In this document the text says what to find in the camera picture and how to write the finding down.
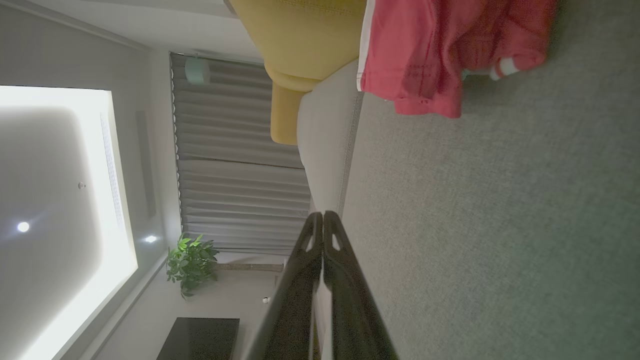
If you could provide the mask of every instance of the curtain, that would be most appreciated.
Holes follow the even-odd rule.
[[[190,85],[172,54],[183,231],[225,251],[289,255],[310,192],[298,148],[271,140],[264,67],[209,60],[211,82]]]

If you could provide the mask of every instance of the red cloth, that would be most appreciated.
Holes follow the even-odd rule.
[[[555,10],[556,0],[369,0],[358,89],[398,113],[460,117],[463,69],[497,79],[540,65]]]

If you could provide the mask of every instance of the recessed light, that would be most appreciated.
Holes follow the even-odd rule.
[[[24,221],[19,223],[18,231],[20,231],[21,233],[26,233],[27,231],[29,231],[29,223]]]

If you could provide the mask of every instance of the green plant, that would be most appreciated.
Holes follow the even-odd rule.
[[[192,240],[184,234],[178,239],[178,246],[169,250],[166,262],[167,281],[180,281],[180,294],[183,298],[193,296],[191,290],[207,280],[218,280],[214,265],[218,262],[215,255],[218,250],[212,247],[213,241],[200,241],[202,235]]]

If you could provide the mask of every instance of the ceiling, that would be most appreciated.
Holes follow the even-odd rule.
[[[261,58],[240,20],[228,17],[222,0],[31,2],[152,47]]]
[[[90,192],[78,188],[90,175],[73,114],[0,113],[0,348],[15,359],[24,350],[16,345],[42,332],[96,272],[101,245]]]

